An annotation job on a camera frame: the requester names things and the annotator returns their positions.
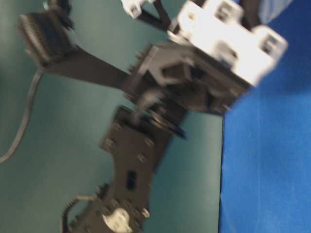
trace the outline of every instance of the gray cable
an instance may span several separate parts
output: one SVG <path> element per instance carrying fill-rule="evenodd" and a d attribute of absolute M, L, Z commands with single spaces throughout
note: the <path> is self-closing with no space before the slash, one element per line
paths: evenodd
<path fill-rule="evenodd" d="M 153 106 L 155 103 L 159 102 L 166 96 L 166 94 L 167 92 L 163 88 L 153 88 L 143 93 L 136 104 L 136 110 L 132 114 L 132 124 L 136 126 L 139 125 L 142 112 Z"/>
<path fill-rule="evenodd" d="M 15 150 L 19 146 L 20 141 L 22 140 L 22 138 L 25 134 L 25 131 L 26 131 L 27 126 L 29 124 L 31 111 L 32 111 L 32 108 L 34 105 L 36 88 L 37 88 L 42 76 L 43 76 L 42 70 L 40 70 L 40 69 L 37 70 L 37 72 L 35 73 L 34 78 L 32 80 L 32 83 L 30 85 L 29 91 L 28 91 L 26 109 L 25 109 L 23 118 L 21 120 L 21 124 L 19 126 L 19 129 L 17 131 L 15 139 L 14 139 L 13 143 L 11 144 L 9 150 L 2 157 L 0 157 L 0 163 L 5 162 L 14 154 Z"/>

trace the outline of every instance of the white connector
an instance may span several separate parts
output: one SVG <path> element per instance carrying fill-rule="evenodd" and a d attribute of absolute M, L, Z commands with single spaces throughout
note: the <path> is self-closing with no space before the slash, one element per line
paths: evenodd
<path fill-rule="evenodd" d="M 141 6 L 145 2 L 154 3 L 155 0 L 121 0 L 126 13 L 132 18 L 137 18 L 141 15 Z"/>
<path fill-rule="evenodd" d="M 207 0 L 202 8 L 188 0 L 177 18 L 177 36 L 256 85 L 275 68 L 287 42 L 264 25 L 247 30 L 241 25 L 243 14 L 241 6 L 232 0 Z"/>

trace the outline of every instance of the bolt head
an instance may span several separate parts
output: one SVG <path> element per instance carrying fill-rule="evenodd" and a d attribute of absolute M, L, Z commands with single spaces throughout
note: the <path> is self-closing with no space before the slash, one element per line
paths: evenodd
<path fill-rule="evenodd" d="M 146 158 L 145 155 L 143 155 L 143 154 L 138 154 L 137 157 L 138 157 L 139 161 L 141 161 L 143 164 L 147 162 L 147 158 Z"/>
<path fill-rule="evenodd" d="M 193 12 L 190 12 L 190 13 L 188 14 L 188 17 L 189 17 L 191 20 L 194 20 L 195 15 L 194 15 Z"/>
<path fill-rule="evenodd" d="M 116 145 L 116 143 L 114 142 L 114 140 L 112 140 L 111 138 L 107 138 L 106 139 L 106 144 L 109 147 L 114 147 Z"/>
<path fill-rule="evenodd" d="M 146 138 L 145 143 L 147 144 L 147 146 L 149 147 L 153 147 L 155 145 L 155 143 L 153 142 L 153 140 L 151 140 L 150 138 Z"/>
<path fill-rule="evenodd" d="M 150 217 L 149 211 L 147 209 L 145 209 L 145 208 L 142 210 L 141 213 L 142 213 L 142 215 L 144 215 L 145 218 L 149 218 Z"/>
<path fill-rule="evenodd" d="M 115 129 L 116 131 L 121 131 L 121 130 L 123 129 L 123 127 L 122 127 L 121 124 L 115 123 L 115 124 L 114 124 L 114 129 Z"/>

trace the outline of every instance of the black cable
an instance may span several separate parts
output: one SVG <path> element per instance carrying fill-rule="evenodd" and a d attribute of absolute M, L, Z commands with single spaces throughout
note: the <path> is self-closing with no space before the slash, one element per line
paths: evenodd
<path fill-rule="evenodd" d="M 75 204 L 80 201 L 94 201 L 95 199 L 95 197 L 89 196 L 75 196 L 62 212 L 62 217 L 60 219 L 60 233 L 66 233 L 68 231 L 68 213 Z"/>
<path fill-rule="evenodd" d="M 171 19 L 169 17 L 169 14 L 165 10 L 161 0 L 156 0 L 154 2 L 154 6 L 155 6 L 155 9 L 160 16 L 160 20 L 161 20 L 163 26 L 166 27 L 166 30 L 167 30 L 171 24 Z"/>

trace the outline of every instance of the black metal bracket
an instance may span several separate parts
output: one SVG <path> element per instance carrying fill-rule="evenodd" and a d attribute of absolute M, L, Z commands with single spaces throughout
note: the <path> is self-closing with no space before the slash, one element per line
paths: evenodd
<path fill-rule="evenodd" d="M 151 15 L 145 10 L 142 10 L 142 13 L 138 17 L 138 19 L 162 31 L 167 31 L 167 29 L 169 28 L 171 24 L 171 20 L 166 10 L 163 7 L 161 0 L 156 0 L 154 2 L 154 6 L 155 6 L 156 11 L 159 14 L 159 18 Z"/>
<path fill-rule="evenodd" d="M 122 90 L 137 103 L 157 87 L 166 88 L 187 110 L 221 115 L 250 84 L 195 47 L 169 42 L 150 45 L 141 53 Z"/>
<path fill-rule="evenodd" d="M 127 224 L 132 232 L 139 232 L 142 228 L 149 213 L 152 177 L 172 133 L 154 125 L 149 117 L 143 118 L 139 126 L 133 127 L 129 121 L 132 113 L 124 107 L 119 108 L 100 143 L 100 147 L 114 158 L 113 182 L 104 195 L 98 196 L 98 199 L 71 223 L 70 232 L 84 233 L 86 229 L 92 229 L 92 233 L 118 232 L 120 225 L 108 227 L 105 222 L 105 218 L 113 216 L 117 210 L 127 214 Z"/>

